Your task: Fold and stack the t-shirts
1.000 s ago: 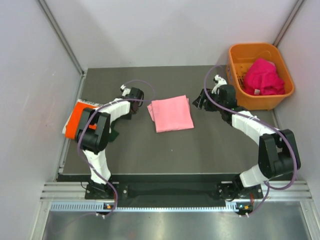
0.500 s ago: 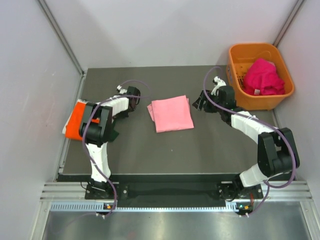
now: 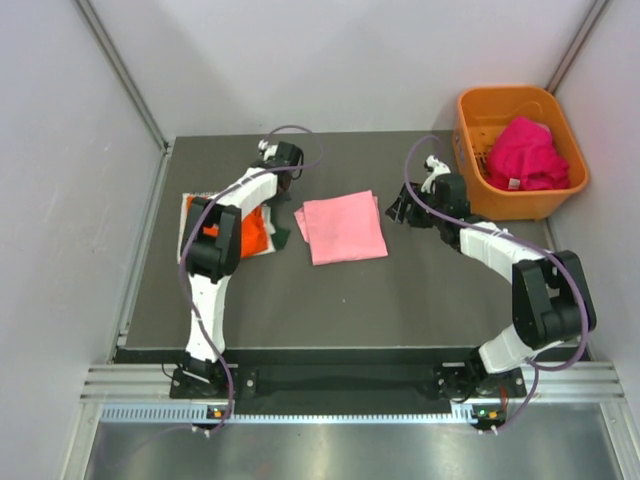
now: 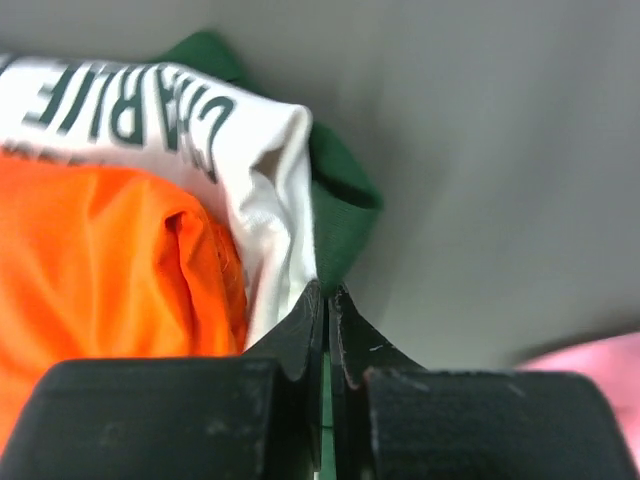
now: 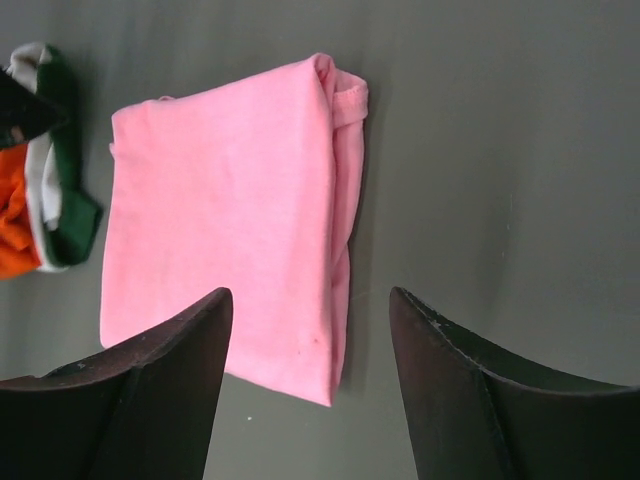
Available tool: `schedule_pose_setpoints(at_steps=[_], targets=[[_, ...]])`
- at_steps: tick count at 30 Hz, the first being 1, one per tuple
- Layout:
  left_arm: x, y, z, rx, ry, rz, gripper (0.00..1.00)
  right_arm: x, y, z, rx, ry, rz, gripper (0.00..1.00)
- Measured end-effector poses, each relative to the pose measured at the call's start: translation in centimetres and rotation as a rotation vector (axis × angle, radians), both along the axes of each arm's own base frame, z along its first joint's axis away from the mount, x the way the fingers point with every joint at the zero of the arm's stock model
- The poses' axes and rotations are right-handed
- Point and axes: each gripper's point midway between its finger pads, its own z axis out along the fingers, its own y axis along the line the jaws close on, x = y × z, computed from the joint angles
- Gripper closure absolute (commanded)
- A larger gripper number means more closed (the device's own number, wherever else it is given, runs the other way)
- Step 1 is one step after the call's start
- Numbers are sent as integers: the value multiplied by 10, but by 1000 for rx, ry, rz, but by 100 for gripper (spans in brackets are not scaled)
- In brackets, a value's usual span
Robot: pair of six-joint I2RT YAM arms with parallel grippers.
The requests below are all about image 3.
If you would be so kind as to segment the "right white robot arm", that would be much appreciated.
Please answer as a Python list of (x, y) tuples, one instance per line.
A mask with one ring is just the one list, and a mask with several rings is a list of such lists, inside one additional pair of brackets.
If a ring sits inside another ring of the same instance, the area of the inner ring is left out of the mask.
[(443, 243), (511, 286), (511, 325), (464, 362), (474, 393), (492, 394), (503, 373), (567, 341), (582, 341), (595, 329), (596, 311), (579, 257), (569, 250), (545, 250), (473, 214), (461, 175), (405, 183), (386, 214), (399, 224), (437, 229)]

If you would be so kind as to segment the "dark green t shirt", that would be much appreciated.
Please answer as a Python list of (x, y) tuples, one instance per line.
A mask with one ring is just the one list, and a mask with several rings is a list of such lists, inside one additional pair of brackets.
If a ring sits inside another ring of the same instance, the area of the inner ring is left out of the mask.
[(264, 218), (269, 234), (269, 240), (275, 251), (284, 249), (289, 240), (291, 231), (279, 225), (277, 217), (277, 208), (266, 206), (264, 208)]

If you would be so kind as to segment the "light pink t shirt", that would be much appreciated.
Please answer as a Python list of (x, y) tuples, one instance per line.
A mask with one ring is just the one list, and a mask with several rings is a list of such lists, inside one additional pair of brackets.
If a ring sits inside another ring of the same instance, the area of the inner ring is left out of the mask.
[(371, 190), (305, 201), (294, 217), (314, 266), (388, 255), (378, 198)]

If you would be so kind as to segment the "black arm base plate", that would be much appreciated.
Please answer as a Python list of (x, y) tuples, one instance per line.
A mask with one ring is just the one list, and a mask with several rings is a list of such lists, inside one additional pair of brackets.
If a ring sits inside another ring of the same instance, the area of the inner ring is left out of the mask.
[(178, 349), (120, 348), (117, 364), (170, 367), (173, 400), (219, 401), (234, 413), (442, 413), (447, 403), (488, 400), (502, 409), (526, 397), (522, 365), (475, 388), (464, 362), (473, 351), (435, 348), (231, 348), (211, 383), (183, 369)]

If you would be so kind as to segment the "magenta t shirt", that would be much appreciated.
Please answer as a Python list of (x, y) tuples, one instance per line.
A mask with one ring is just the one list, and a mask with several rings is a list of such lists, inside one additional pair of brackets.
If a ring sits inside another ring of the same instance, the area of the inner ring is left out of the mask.
[(550, 129), (519, 116), (494, 142), (486, 160), (486, 180), (504, 191), (542, 191), (570, 186), (569, 164), (558, 153)]

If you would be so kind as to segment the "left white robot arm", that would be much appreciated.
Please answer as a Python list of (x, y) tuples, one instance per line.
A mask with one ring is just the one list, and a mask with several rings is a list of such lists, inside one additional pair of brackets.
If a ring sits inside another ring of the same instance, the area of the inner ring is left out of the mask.
[(258, 144), (259, 158), (226, 189), (183, 201), (178, 264), (191, 309), (183, 369), (205, 396), (226, 387), (222, 368), (226, 293), (242, 252), (242, 223), (284, 199), (301, 173), (303, 151), (287, 142)]

